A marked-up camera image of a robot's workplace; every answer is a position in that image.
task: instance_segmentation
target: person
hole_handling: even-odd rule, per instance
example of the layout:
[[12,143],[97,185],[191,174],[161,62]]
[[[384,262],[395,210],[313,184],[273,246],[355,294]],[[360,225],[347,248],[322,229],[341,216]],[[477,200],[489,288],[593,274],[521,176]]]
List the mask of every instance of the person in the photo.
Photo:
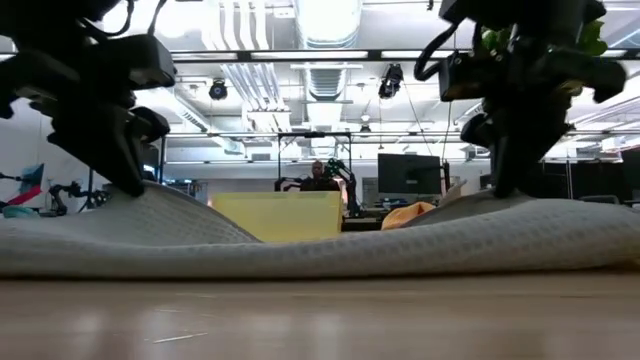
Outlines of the person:
[[324,176],[324,165],[320,161],[311,165],[311,175],[300,184],[300,191],[340,191],[337,181]]

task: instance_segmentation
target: wire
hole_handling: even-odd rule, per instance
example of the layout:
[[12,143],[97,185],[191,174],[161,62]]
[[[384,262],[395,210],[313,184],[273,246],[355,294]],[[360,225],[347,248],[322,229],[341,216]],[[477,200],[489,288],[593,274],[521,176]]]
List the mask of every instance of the wire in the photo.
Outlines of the wire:
[[114,33],[106,32],[104,30],[98,29],[95,25],[93,25],[93,23],[91,23],[87,19],[80,19],[80,23],[84,25],[84,27],[87,30],[89,30],[89,32],[92,33],[94,37],[97,36],[101,38],[96,40],[105,40],[104,37],[120,36],[126,33],[127,31],[129,31],[129,28],[131,27],[131,17],[133,16],[134,8],[135,8],[135,0],[127,0],[127,19],[124,21],[124,25],[122,25],[122,28]]
[[424,135],[422,124],[420,123],[420,119],[418,118],[418,114],[416,113],[416,108],[413,106],[413,101],[411,100],[411,94],[409,94],[409,87],[407,86],[406,82],[404,82],[404,88],[407,91],[407,98],[409,98],[409,105],[411,105],[411,111],[413,111],[413,117],[416,119],[416,123],[420,128],[420,134],[422,135],[422,140],[424,140],[425,145],[427,145],[427,150],[429,150],[429,155],[433,156],[433,153],[431,152],[431,147],[429,146],[429,142],[427,141],[427,137]]
[[156,6],[156,10],[153,12],[153,18],[151,19],[151,24],[149,24],[149,30],[147,30],[147,34],[153,35],[156,32],[156,22],[158,21],[158,15],[160,15],[160,10],[167,3],[167,0],[158,0],[158,5]]
[[439,62],[431,65],[426,70],[424,70],[424,68],[427,66],[429,59],[431,59],[431,56],[433,56],[433,53],[438,50],[439,47],[444,45],[447,40],[449,40],[449,38],[456,32],[456,30],[458,30],[459,25],[460,24],[458,23],[451,24],[451,26],[447,30],[436,36],[435,39],[433,39],[429,43],[429,45],[427,45],[424,50],[422,50],[422,53],[420,53],[418,60],[416,60],[416,65],[413,68],[413,77],[416,80],[426,81],[438,72],[438,69],[440,68]]
[[447,138],[449,137],[449,129],[451,128],[451,112],[453,109],[453,104],[449,103],[449,114],[447,115],[447,131],[444,132],[444,141],[442,142],[442,161],[444,161],[444,154],[447,149]]

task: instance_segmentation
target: table surface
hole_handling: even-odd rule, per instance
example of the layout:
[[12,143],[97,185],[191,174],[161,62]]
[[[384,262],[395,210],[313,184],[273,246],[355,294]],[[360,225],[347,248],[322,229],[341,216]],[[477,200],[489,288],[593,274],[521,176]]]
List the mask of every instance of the table surface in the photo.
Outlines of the table surface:
[[0,282],[3,359],[640,358],[640,275]]

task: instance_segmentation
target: computer monitor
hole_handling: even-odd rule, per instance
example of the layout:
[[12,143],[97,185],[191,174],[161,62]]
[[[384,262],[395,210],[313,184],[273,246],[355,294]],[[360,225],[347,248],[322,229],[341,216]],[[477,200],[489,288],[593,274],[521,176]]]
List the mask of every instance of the computer monitor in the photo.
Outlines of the computer monitor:
[[378,193],[442,195],[440,157],[378,154]]
[[640,199],[640,151],[627,150],[621,155],[625,180],[633,192],[633,198]]

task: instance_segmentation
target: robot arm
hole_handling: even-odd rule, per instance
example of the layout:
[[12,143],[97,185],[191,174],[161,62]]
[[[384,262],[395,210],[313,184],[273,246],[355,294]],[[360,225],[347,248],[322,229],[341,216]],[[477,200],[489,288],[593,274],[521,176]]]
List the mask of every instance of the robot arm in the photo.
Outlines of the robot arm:
[[[461,139],[491,151],[495,196],[508,196],[566,134],[577,90],[593,88],[600,103],[624,89],[620,64],[579,48],[582,29],[605,13],[597,0],[442,1],[439,15],[452,25],[424,49],[414,77],[426,81],[438,74],[442,101],[483,98],[483,113],[464,125]],[[476,22],[474,51],[455,51],[425,70],[465,19]],[[485,48],[485,29],[510,31],[507,45]]]
[[345,184],[347,189],[347,210],[350,217],[360,216],[360,206],[356,197],[356,176],[345,163],[340,159],[329,159],[325,166],[324,175],[327,178],[339,177]]
[[142,143],[169,132],[162,116],[134,108],[133,91],[175,84],[171,53],[154,36],[159,0],[148,34],[111,39],[99,21],[119,0],[0,0],[0,35],[19,53],[0,63],[0,117],[13,116],[20,97],[52,118],[48,141],[124,192],[139,196]]

